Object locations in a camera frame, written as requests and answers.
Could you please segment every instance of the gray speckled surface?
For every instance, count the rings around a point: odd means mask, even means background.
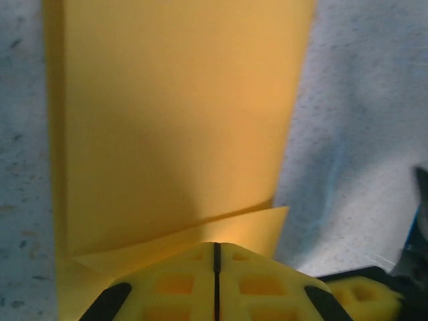
[[[428,2],[320,0],[277,204],[277,259],[394,264],[428,159]],[[0,0],[0,320],[55,320],[38,0]]]

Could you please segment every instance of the yellow paper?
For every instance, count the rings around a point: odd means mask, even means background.
[[[313,0],[44,1],[60,320],[200,241],[269,255]]]

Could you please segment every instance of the white textured surface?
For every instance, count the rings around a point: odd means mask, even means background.
[[[281,177],[277,258],[390,268],[428,159],[428,2],[320,0]],[[0,320],[55,320],[38,0],[0,0]]]

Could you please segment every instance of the yellow sheet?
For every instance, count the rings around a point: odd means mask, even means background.
[[[202,241],[272,254],[313,0],[44,0],[60,320]]]

